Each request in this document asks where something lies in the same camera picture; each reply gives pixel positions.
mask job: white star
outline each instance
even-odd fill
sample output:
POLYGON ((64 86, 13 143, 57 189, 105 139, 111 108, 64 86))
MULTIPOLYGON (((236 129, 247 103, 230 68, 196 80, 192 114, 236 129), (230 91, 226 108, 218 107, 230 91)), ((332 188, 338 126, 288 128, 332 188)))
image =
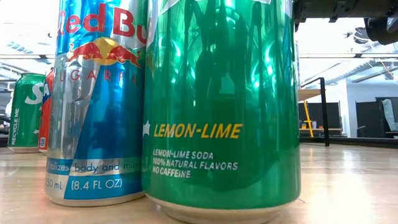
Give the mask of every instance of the white star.
POLYGON ((149 135, 149 129, 150 129, 150 124, 149 121, 147 121, 146 124, 142 126, 142 137, 144 137, 145 134, 149 135))

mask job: red bull sugarfree can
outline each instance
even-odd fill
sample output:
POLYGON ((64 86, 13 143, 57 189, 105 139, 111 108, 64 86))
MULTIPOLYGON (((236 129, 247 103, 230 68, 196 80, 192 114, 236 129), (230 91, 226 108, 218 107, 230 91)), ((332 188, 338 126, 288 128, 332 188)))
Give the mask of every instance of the red bull sugarfree can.
POLYGON ((61 0, 45 192, 68 206, 143 196, 146 0, 61 0))
POLYGON ((47 153, 47 146, 49 144, 51 94, 52 94, 53 78, 54 78, 54 68, 51 68, 51 72, 45 77, 44 87, 43 87, 42 116, 40 119, 39 145, 38 145, 39 151, 43 153, 47 153))

